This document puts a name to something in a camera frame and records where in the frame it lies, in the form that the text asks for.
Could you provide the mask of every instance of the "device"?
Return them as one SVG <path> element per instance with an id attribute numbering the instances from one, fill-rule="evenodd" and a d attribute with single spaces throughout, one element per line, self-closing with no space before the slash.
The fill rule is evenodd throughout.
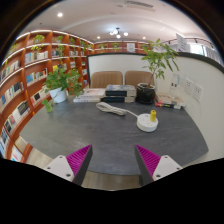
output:
<path id="1" fill-rule="evenodd" d="M 141 114 L 141 115 L 136 115 L 134 113 L 132 113 L 129 110 L 124 110 L 121 108 L 117 108 L 117 107 L 112 107 L 107 103 L 101 102 L 101 103 L 97 103 L 96 107 L 99 108 L 100 110 L 104 111 L 104 112 L 111 112 L 111 113 L 115 113 L 118 115 L 125 115 L 126 112 L 134 115 L 137 117 L 137 127 L 145 132 L 152 132 L 155 131 L 157 126 L 158 126 L 158 119 L 156 118 L 156 111 L 155 110 L 151 110 L 150 114 Z"/>

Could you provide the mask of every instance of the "cable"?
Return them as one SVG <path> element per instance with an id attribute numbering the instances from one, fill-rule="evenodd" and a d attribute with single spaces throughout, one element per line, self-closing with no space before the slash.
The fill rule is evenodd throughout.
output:
<path id="1" fill-rule="evenodd" d="M 109 104 L 104 103 L 104 102 L 97 103 L 96 107 L 99 108 L 100 110 L 104 111 L 104 112 L 111 112 L 111 113 L 115 113 L 115 114 L 118 114 L 118 115 L 125 115 L 126 112 L 128 112 L 128 113 L 138 117 L 136 114 L 132 113 L 129 110 L 124 110 L 124 109 L 121 109 L 121 108 L 112 107 Z"/>

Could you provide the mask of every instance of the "ceiling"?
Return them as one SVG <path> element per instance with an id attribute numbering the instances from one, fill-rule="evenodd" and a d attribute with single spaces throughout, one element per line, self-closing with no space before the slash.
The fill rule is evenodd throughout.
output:
<path id="1" fill-rule="evenodd" d="M 153 8 L 130 7 L 127 0 L 64 0 L 37 16 L 21 34 L 36 29 L 54 29 L 99 42 L 118 40 L 109 33 L 119 27 L 121 32 L 128 32 L 127 37 L 121 34 L 120 38 L 126 41 L 144 41 L 143 36 L 145 40 L 167 41 L 176 39 L 176 33 L 209 40 L 189 17 L 173 6 L 159 0 L 135 1 Z"/>

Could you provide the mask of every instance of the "window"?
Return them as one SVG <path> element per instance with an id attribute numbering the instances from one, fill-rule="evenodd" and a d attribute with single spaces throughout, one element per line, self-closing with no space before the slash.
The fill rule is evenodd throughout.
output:
<path id="1" fill-rule="evenodd" d="M 200 44 L 190 44 L 191 53 L 204 55 L 203 46 Z"/>

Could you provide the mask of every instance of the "lamp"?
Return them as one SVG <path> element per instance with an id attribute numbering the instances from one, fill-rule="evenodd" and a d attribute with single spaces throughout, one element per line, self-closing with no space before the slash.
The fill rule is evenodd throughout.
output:
<path id="1" fill-rule="evenodd" d="M 116 28 L 116 30 L 111 31 L 110 35 L 117 35 L 117 38 L 121 38 L 121 31 L 119 29 L 120 28 Z"/>

